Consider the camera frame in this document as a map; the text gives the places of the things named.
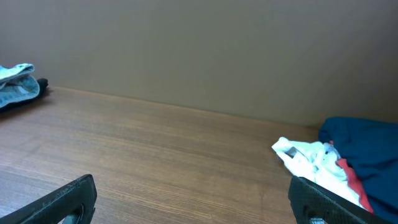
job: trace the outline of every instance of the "red cloth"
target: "red cloth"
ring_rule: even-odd
[[[346,159],[339,159],[336,161],[337,165],[343,168],[344,172],[348,177],[348,187],[353,189],[359,195],[360,204],[369,212],[373,213],[373,208],[368,201],[368,196],[366,195],[365,190],[363,189],[361,180],[355,174],[353,168],[349,167]]]

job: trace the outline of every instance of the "cloth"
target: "cloth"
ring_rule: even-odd
[[[398,223],[398,124],[358,118],[329,118],[319,140],[333,140],[362,181],[374,213]]]
[[[37,83],[39,84],[40,90],[39,90],[39,94],[35,98],[30,99],[30,100],[20,101],[17,103],[9,103],[6,106],[0,108],[0,113],[7,112],[13,108],[18,107],[18,106],[29,104],[29,103],[35,101],[36,99],[41,98],[44,95],[44,93],[47,89],[47,86],[49,85],[49,81],[45,78],[40,78],[37,80]]]
[[[368,196],[363,189],[361,180],[356,176],[353,168],[349,167],[346,159],[336,161],[337,165],[343,168],[348,178],[348,187],[353,189],[359,195],[360,204],[369,212],[373,213],[373,208],[368,201]]]
[[[359,195],[348,187],[344,170],[336,165],[340,155],[331,144],[289,141],[281,137],[272,148],[293,175],[305,177],[363,208]]]
[[[0,66],[0,108],[9,103],[35,98],[39,94],[39,84],[29,75],[34,70],[34,66],[29,63],[12,68]]]

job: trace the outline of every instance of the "dark blue fabric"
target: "dark blue fabric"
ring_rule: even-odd
[[[329,118],[319,140],[333,144],[361,179],[374,213],[398,223],[398,124]]]

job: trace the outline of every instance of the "beige wall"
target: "beige wall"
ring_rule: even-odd
[[[398,121],[398,1],[2,0],[0,64],[51,85],[314,125]]]

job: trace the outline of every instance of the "wooden table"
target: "wooden table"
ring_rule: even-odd
[[[295,223],[281,136],[317,131],[52,88],[0,114],[0,216],[93,174],[92,223]]]

